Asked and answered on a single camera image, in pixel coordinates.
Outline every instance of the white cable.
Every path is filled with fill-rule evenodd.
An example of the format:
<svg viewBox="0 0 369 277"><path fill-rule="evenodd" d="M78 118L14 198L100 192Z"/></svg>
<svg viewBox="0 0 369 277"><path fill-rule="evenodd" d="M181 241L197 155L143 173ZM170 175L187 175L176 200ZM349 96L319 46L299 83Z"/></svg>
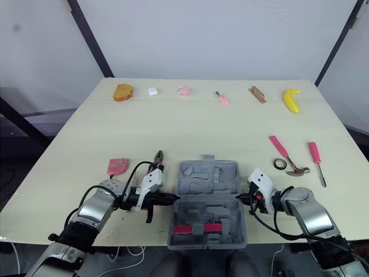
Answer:
<svg viewBox="0 0 369 277"><path fill-rule="evenodd" d="M121 247L120 247L120 246L118 246L118 248L117 248L117 250L116 250L116 254L115 254L114 259L110 258L110 255L109 255L109 254L108 254L108 255L106 255L106 256L108 257L109 261L111 261L112 263L116 261L116 258L118 257L118 253L119 253L119 249L120 249L120 248L121 248Z"/></svg>
<svg viewBox="0 0 369 277"><path fill-rule="evenodd" d="M131 250L129 250L129 246L127 246L127 250L128 250L128 253L130 253L132 256L139 256L139 255L141 255L141 254L142 254L142 251L141 251L141 252L139 252L139 253L137 253L137 254L132 253L132 252L131 252Z"/></svg>
<svg viewBox="0 0 369 277"><path fill-rule="evenodd" d="M19 257L18 257L18 251L17 251L17 248L16 246L14 245L14 243L12 241L9 241L14 249L14 252L16 254L16 257L17 257L17 266L18 266L18 274L21 273L21 267L20 267L20 263L19 263Z"/></svg>
<svg viewBox="0 0 369 277"><path fill-rule="evenodd" d="M113 272L113 271L117 271L117 270L122 270L122 269L127 269L127 268L135 267L136 265L141 264L144 261L144 259L145 259L145 249L142 246L140 246L140 247L141 247L142 259L137 264L128 265L127 267L120 267L120 268L111 269L111 270L108 270L108 271L105 271L105 272L101 273L97 277L104 276L106 273L109 273L109 272Z"/></svg>
<svg viewBox="0 0 369 277"><path fill-rule="evenodd" d="M270 277L273 277L273 264L274 264L274 259L276 258L276 254L281 253L283 251L283 249L284 249L284 244L282 244L281 250L276 251L274 253L274 255L273 255L273 258L272 258L272 268L271 268L271 272L270 272Z"/></svg>

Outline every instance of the floor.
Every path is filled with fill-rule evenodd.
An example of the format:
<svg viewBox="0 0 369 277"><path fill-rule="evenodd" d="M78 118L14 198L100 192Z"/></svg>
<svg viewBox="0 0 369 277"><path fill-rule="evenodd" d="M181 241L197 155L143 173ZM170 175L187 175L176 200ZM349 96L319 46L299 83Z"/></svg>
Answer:
<svg viewBox="0 0 369 277"><path fill-rule="evenodd" d="M355 131L349 130L349 132L369 160L369 137ZM32 139L22 135L16 137L2 135L0 149L0 206L2 209L40 157L43 149L32 141ZM16 244L16 248L19 254L21 272L27 272L45 250L46 246ZM263 244L248 245L242 251L246 251L252 258L259 270L260 276L267 277L271 276L270 266L273 253L280 249L280 244ZM131 248L131 250L138 251L138 248ZM126 248L120 249L119 256L113 263L108 260L106 253L115 254L116 248L99 248L99 252L105 253L89 255L78 272L80 276L98 276L99 273L108 269L125 267L141 260L141 256L135 257L129 255ZM187 250L182 253L191 260L192 276L205 276L207 274L217 277L224 276L224 260L231 252L232 250ZM105 276L148 276L153 267L168 253L171 253L171 251L166 247L148 247L145 251L145 259L140 265L112 272ZM310 252L293 254L288 244L285 245L284 251L276 256L274 265L273 276L281 276L278 275L278 272L282 269L290 269L298 277L321 276L319 266ZM8 276L16 274L16 272L17 263L12 247L8 243L0 243L0 276Z"/></svg>

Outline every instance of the screwdriver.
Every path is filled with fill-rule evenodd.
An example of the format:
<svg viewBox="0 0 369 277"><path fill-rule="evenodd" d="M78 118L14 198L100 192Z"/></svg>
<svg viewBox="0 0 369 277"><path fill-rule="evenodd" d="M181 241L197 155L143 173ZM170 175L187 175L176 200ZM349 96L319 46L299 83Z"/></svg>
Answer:
<svg viewBox="0 0 369 277"><path fill-rule="evenodd" d="M320 172L321 178L322 178L322 185L323 185L324 188L326 188L327 184L325 183L325 179L324 179L324 176L323 176L323 173L322 173L322 169L321 169L321 165L320 165L321 157L319 156L319 151L318 151L317 144L315 142L309 143L309 149L310 149L310 153L311 153L311 156L312 156L312 159L313 159L314 163L318 164L319 172Z"/></svg>

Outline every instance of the pink object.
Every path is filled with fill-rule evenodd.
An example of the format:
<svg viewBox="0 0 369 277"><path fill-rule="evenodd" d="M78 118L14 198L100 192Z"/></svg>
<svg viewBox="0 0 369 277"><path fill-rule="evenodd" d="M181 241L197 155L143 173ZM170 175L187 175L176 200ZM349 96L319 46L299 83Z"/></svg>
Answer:
<svg viewBox="0 0 369 277"><path fill-rule="evenodd" d="M309 148L310 148L310 153L311 153L314 163L320 163L321 157L319 156L317 144L314 142L311 142L309 143Z"/></svg>
<svg viewBox="0 0 369 277"><path fill-rule="evenodd" d="M173 233L175 235L192 234L192 226L174 226Z"/></svg>
<svg viewBox="0 0 369 277"><path fill-rule="evenodd" d="M189 96L190 95L190 87L179 87L179 94L181 96Z"/></svg>
<svg viewBox="0 0 369 277"><path fill-rule="evenodd" d="M229 104L228 99L227 99L227 98L225 98L221 92L216 91L216 92L215 92L215 94L218 96L218 99L219 99L220 103L221 103L223 106L226 106L226 105L228 105L228 104Z"/></svg>
<svg viewBox="0 0 369 277"><path fill-rule="evenodd" d="M124 158L111 159L108 166L109 175L121 175L128 169L128 160Z"/></svg>
<svg viewBox="0 0 369 277"><path fill-rule="evenodd" d="M272 143L274 144L274 146L278 149L279 153L282 154L283 157L287 158L288 153L287 153L286 149L284 149L282 144L278 141L277 137L276 136L270 136L269 138L272 141Z"/></svg>
<svg viewBox="0 0 369 277"><path fill-rule="evenodd" d="M204 232L221 232L221 223L205 223Z"/></svg>

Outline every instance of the black pole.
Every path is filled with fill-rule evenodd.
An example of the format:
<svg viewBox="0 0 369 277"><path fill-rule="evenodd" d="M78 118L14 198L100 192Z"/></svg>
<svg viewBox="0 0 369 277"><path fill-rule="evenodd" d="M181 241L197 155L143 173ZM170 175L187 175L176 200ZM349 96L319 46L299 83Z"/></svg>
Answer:
<svg viewBox="0 0 369 277"><path fill-rule="evenodd" d="M93 35L90 26L87 23L87 20L79 6L77 0L67 0L68 4L71 8L71 15L73 16L77 26L80 29L80 32L85 39L88 48L95 58L97 65L99 66L101 72L103 72L105 77L112 77L114 78L114 74L111 71L108 62L106 61L102 50L100 49L99 44L97 43L95 36Z"/></svg>
<svg viewBox="0 0 369 277"><path fill-rule="evenodd" d="M47 148L51 140L29 123L21 114L19 114L11 105L2 98L0 102L0 113L8 120L12 121L19 129L33 138L42 147Z"/></svg>
<svg viewBox="0 0 369 277"><path fill-rule="evenodd" d="M330 64L332 63L334 57L336 56L338 49L340 49L342 42L344 41L348 31L352 28L353 24L355 23L357 13L359 12L360 8L362 7L364 0L357 0L355 6L352 9L350 16L348 17L345 27L342 30L340 36L338 37L335 45L333 46L332 51L330 52L327 61L325 62L322 71L320 72L317 80L315 81L315 85L318 86L322 81L325 73L327 72Z"/></svg>

